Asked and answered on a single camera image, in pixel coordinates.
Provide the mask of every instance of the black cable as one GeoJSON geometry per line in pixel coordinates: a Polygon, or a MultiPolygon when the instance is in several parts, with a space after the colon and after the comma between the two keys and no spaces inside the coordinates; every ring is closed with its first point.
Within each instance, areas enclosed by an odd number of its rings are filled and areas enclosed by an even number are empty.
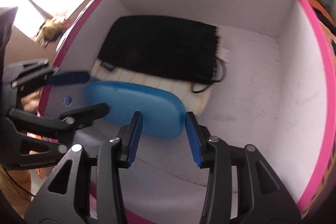
{"type": "Polygon", "coordinates": [[[319,9],[313,8],[319,21],[321,21],[333,35],[336,35],[336,27],[325,17],[319,9]]]}
{"type": "MultiPolygon", "coordinates": [[[[203,91],[207,90],[209,87],[211,87],[212,84],[214,83],[219,83],[221,81],[224,80],[224,78],[226,77],[226,66],[225,66],[225,63],[223,60],[221,60],[220,58],[216,57],[216,61],[215,61],[215,67],[214,67],[214,71],[215,71],[215,75],[217,75],[218,73],[218,63],[220,65],[220,67],[222,68],[222,76],[218,79],[218,80],[211,80],[213,83],[211,83],[210,85],[207,85],[205,88],[203,88],[202,90],[194,90],[194,87],[195,87],[195,83],[192,83],[191,86],[190,86],[190,89],[191,89],[191,92],[192,93],[202,93],[203,91]]],[[[197,75],[197,77],[199,78],[203,78],[203,79],[206,79],[200,75],[197,75]]]]}
{"type": "Polygon", "coordinates": [[[24,189],[20,184],[18,184],[14,178],[12,178],[12,176],[7,172],[6,168],[2,167],[3,170],[5,171],[5,173],[7,174],[7,176],[11,179],[12,182],[14,182],[14,184],[19,187],[21,190],[23,190],[25,193],[27,193],[28,195],[31,195],[33,197],[35,197],[35,195],[33,195],[32,193],[28,192],[26,189],[24,189]]]}

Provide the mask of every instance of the black bag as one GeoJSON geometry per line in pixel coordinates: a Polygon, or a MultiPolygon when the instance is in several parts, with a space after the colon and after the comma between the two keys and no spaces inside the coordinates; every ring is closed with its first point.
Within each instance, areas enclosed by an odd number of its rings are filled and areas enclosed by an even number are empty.
{"type": "Polygon", "coordinates": [[[119,18],[109,31],[99,59],[149,75],[210,86],[217,73],[216,27],[166,16],[119,18]]]}

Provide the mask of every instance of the metal screw head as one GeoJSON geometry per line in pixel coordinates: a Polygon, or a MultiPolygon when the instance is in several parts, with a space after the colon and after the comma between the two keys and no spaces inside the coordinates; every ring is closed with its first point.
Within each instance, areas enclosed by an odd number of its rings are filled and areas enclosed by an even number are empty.
{"type": "Polygon", "coordinates": [[[112,137],[112,138],[109,140],[110,143],[117,143],[117,142],[119,142],[119,141],[120,141],[120,138],[119,138],[119,137],[112,137]]]}
{"type": "Polygon", "coordinates": [[[246,150],[249,151],[249,152],[254,152],[255,151],[255,146],[249,144],[249,145],[246,146],[246,150]]]}
{"type": "Polygon", "coordinates": [[[218,143],[219,142],[219,138],[217,136],[210,136],[209,142],[211,142],[211,143],[218,143]]]}
{"type": "Polygon", "coordinates": [[[65,122],[67,124],[74,124],[75,123],[75,119],[73,117],[66,117],[65,118],[65,122]]]}
{"type": "Polygon", "coordinates": [[[82,150],[82,146],[80,145],[80,144],[74,144],[72,147],[71,147],[71,150],[73,151],[73,152],[79,152],[79,151],[81,151],[82,150]]]}
{"type": "Polygon", "coordinates": [[[61,144],[58,146],[57,150],[58,152],[65,154],[68,151],[68,148],[64,144],[61,144]]]}

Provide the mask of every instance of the orange fabric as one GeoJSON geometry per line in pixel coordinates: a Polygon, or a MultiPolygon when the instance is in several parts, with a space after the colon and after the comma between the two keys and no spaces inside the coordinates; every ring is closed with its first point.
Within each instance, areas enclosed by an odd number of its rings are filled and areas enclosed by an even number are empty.
{"type": "Polygon", "coordinates": [[[322,30],[324,32],[325,38],[327,39],[327,42],[328,42],[328,45],[329,45],[329,53],[330,53],[331,59],[333,61],[334,71],[336,72],[336,56],[334,54],[334,48],[331,45],[332,41],[336,42],[336,36],[334,36],[331,33],[331,31],[322,22],[320,22],[320,25],[321,25],[322,30]]]}
{"type": "Polygon", "coordinates": [[[330,15],[328,14],[328,12],[324,9],[324,7],[322,6],[321,3],[318,2],[318,0],[308,0],[310,5],[313,6],[314,8],[316,9],[319,9],[321,11],[321,13],[326,17],[328,18],[328,20],[333,24],[334,24],[334,21],[331,19],[330,15]]]}

